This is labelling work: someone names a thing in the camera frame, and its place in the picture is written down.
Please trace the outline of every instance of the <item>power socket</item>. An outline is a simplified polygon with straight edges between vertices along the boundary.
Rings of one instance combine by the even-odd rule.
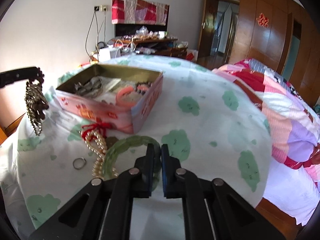
[[[105,12],[107,10],[108,10],[108,6],[107,5],[99,5],[99,6],[95,6],[94,7],[94,11],[95,12],[98,12],[98,11]]]

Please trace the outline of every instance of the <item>silver screw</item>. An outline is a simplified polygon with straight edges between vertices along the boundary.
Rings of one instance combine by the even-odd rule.
[[[93,180],[91,180],[92,186],[99,186],[100,184],[101,184],[101,179],[99,178],[94,178]]]
[[[131,174],[131,175],[136,175],[136,174],[138,174],[140,171],[139,171],[139,169],[138,168],[131,168],[130,170],[129,170],[129,173]]]
[[[216,186],[222,186],[224,183],[224,181],[220,178],[216,178],[213,180],[213,184],[216,185]]]
[[[177,168],[176,169],[176,173],[178,174],[178,175],[184,175],[184,174],[186,174],[186,170],[184,169],[184,168]]]

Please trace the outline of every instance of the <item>pink bangle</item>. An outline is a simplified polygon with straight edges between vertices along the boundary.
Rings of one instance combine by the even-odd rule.
[[[143,90],[143,91],[148,91],[149,90],[148,87],[143,86],[143,85],[139,86],[139,89]],[[133,107],[133,106],[135,106],[137,104],[136,102],[127,102],[127,101],[124,101],[122,99],[125,95],[128,95],[128,94],[130,94],[132,92],[136,93],[132,86],[128,86],[128,87],[122,88],[116,95],[116,105],[117,106],[125,106],[125,107]]]

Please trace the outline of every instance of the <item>silver ring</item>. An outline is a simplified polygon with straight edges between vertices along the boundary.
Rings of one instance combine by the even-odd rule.
[[[82,166],[80,166],[80,167],[76,167],[76,166],[75,166],[75,162],[76,162],[77,160],[82,160]],[[87,164],[87,161],[85,160],[85,158],[76,158],[76,159],[73,161],[73,163],[72,163],[73,167],[74,167],[76,170],[81,170],[86,164]]]

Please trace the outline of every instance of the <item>red ribbon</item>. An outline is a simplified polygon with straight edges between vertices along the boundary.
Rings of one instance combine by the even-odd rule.
[[[112,129],[112,124],[106,123],[106,122],[99,122],[99,123],[93,123],[93,124],[89,124],[89,125],[83,125],[82,129],[85,129],[85,128],[87,128],[87,130],[85,130],[82,133],[82,138],[84,140],[87,137],[88,133],[91,132],[92,130],[98,130],[99,133],[103,137],[106,137],[107,136],[107,129]]]

